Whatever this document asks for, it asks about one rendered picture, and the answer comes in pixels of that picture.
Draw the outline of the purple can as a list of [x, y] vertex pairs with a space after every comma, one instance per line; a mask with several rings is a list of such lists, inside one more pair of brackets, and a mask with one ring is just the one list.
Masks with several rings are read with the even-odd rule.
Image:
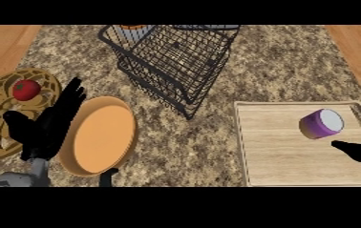
[[319, 109], [299, 120], [299, 130], [309, 139], [319, 139], [336, 135], [344, 127], [338, 113], [330, 109]]

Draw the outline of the pale wooden tray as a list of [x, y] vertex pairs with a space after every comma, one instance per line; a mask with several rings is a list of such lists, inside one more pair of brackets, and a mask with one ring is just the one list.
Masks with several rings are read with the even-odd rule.
[[[344, 128], [309, 139], [299, 120], [319, 109], [336, 111]], [[260, 186], [358, 186], [361, 162], [331, 146], [334, 140], [361, 143], [361, 102], [233, 103], [244, 184]]]

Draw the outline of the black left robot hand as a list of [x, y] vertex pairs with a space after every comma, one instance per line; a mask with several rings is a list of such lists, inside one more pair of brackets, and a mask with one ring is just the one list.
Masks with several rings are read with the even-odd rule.
[[75, 77], [54, 104], [44, 109], [37, 120], [16, 111], [6, 111], [3, 114], [10, 138], [22, 144], [23, 161], [34, 158], [50, 160], [60, 150], [71, 122], [85, 98], [80, 83], [81, 80]]

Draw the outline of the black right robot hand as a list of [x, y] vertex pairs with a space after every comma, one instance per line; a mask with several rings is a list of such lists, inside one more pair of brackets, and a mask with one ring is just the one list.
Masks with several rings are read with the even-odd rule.
[[346, 155], [361, 162], [361, 144], [333, 140], [331, 146], [346, 153]]

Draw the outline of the red tomato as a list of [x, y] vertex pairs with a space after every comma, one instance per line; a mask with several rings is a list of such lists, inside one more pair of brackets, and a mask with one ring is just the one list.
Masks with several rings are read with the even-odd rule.
[[29, 79], [19, 80], [13, 86], [13, 97], [19, 101], [26, 101], [40, 93], [40, 84]]

